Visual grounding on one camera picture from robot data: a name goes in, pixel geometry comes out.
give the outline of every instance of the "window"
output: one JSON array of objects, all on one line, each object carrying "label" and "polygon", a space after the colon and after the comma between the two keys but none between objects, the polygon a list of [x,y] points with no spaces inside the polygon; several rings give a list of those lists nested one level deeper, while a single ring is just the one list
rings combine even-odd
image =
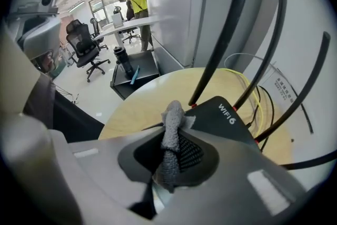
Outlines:
[{"label": "window", "polygon": [[103,7],[102,0],[91,0],[89,3],[93,12]]},{"label": "window", "polygon": [[112,23],[112,15],[117,6],[121,8],[123,19],[126,19],[127,6],[125,2],[119,2],[118,0],[91,0],[89,4],[94,17],[101,27]]}]

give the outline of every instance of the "yellow cable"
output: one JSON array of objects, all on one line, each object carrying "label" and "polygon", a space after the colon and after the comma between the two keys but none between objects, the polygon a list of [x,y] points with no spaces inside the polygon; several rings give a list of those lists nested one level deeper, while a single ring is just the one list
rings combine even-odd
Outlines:
[{"label": "yellow cable", "polygon": [[[229,71],[229,72],[232,72],[232,73],[235,73],[235,74],[241,76],[246,81],[247,85],[249,85],[251,83],[247,79],[247,77],[244,74],[242,74],[241,72],[230,70],[230,69],[222,69],[222,70]],[[254,96],[254,98],[256,100],[257,105],[259,106],[259,112],[260,112],[260,116],[261,116],[261,121],[260,121],[260,124],[259,124],[259,128],[258,128],[257,133],[256,133],[257,135],[259,135],[259,134],[261,134],[262,124],[263,124],[263,111],[262,111],[261,104],[259,103],[259,100],[257,99],[257,96],[254,93],[254,91],[252,92],[252,94],[253,94],[253,96]]]}]

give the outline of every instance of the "gray cloth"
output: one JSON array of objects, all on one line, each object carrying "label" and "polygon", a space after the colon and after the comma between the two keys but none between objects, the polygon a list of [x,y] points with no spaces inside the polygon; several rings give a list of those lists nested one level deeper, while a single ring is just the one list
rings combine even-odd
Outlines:
[{"label": "gray cloth", "polygon": [[178,128],[191,128],[195,116],[185,116],[185,112],[179,101],[172,101],[165,112],[162,113],[165,126],[165,134],[161,144],[164,149],[162,163],[153,175],[153,180],[173,192],[176,176],[179,174],[179,163],[177,154],[180,153]]},{"label": "gray cloth", "polygon": [[[144,9],[140,12],[135,13],[136,19],[146,18],[146,17],[148,17],[147,9]],[[144,52],[144,51],[147,50],[149,42],[153,46],[152,37],[151,37],[151,30],[150,30],[149,25],[140,26],[140,30],[141,30],[141,39],[142,39],[142,50],[141,50],[141,52]]]}]

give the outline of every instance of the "white wall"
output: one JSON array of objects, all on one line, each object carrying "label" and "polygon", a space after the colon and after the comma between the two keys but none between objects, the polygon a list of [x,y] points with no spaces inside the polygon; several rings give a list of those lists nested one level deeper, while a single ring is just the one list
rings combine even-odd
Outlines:
[{"label": "white wall", "polygon": [[[264,56],[269,45],[274,23],[275,17],[257,52],[260,57]],[[312,71],[323,31],[331,35],[330,48],[321,74],[303,103],[314,133],[310,134],[300,109],[285,123],[294,139],[294,162],[316,158],[337,148],[337,24],[334,10],[328,0],[288,0],[282,35],[272,63],[287,76],[297,93],[301,91]],[[260,63],[253,60],[244,74],[252,79]],[[283,100],[280,96],[274,85],[279,76],[272,73],[268,71],[265,79],[261,80],[261,85],[267,88],[272,98],[285,111],[290,101]],[[326,178],[332,165],[333,162],[292,173],[309,189]]]},{"label": "white wall", "polygon": [[89,27],[90,34],[94,33],[94,27],[90,23],[90,19],[93,18],[93,15],[91,13],[89,2],[85,2],[75,10],[71,12],[74,19],[78,19],[82,24],[87,24]]},{"label": "white wall", "polygon": [[180,63],[178,66],[191,65],[199,29],[201,4],[202,0],[147,0],[149,14],[162,19],[151,26],[151,32],[164,47],[161,48],[159,43],[154,42],[159,69],[165,73],[167,71],[163,66],[168,65],[165,64],[166,59],[160,58],[171,57],[164,54],[166,51],[175,58],[174,62]]},{"label": "white wall", "polygon": [[[194,66],[205,67],[222,31],[232,0],[205,0],[200,39],[197,46]],[[226,50],[225,57],[232,53],[259,48],[263,41],[273,14],[277,0],[246,0],[233,37]],[[235,58],[228,61],[231,66]]]}]

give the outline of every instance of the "black mesh chair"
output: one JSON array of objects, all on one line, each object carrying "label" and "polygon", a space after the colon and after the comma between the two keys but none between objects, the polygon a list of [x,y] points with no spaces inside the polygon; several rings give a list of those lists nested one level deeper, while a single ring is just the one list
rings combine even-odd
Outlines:
[{"label": "black mesh chair", "polygon": [[[94,27],[94,32],[95,32],[94,34],[91,34],[91,36],[92,36],[93,38],[96,38],[98,35],[100,35],[100,29],[98,28],[98,21],[97,21],[96,18],[91,18],[91,19],[90,19],[90,23],[93,25],[93,27]],[[99,46],[101,49],[105,48],[105,49],[108,50],[108,47],[107,47],[105,44],[104,44],[104,45],[99,45],[100,43],[103,42],[103,40],[104,40],[104,38],[102,37],[102,38],[100,38],[99,40],[94,41],[94,42],[98,42],[98,46]]]},{"label": "black mesh chair", "polygon": [[97,48],[96,44],[91,40],[88,25],[81,24],[79,20],[73,20],[67,25],[66,31],[68,34],[66,39],[74,48],[75,53],[78,57],[78,61],[76,63],[77,67],[83,67],[89,62],[92,64],[90,69],[86,71],[86,74],[88,74],[88,83],[90,82],[89,77],[95,69],[98,69],[102,71],[102,74],[105,74],[105,72],[99,67],[99,65],[103,64],[106,61],[109,64],[111,62],[109,59],[106,59],[104,61],[94,63],[94,60],[99,55],[100,51]]}]

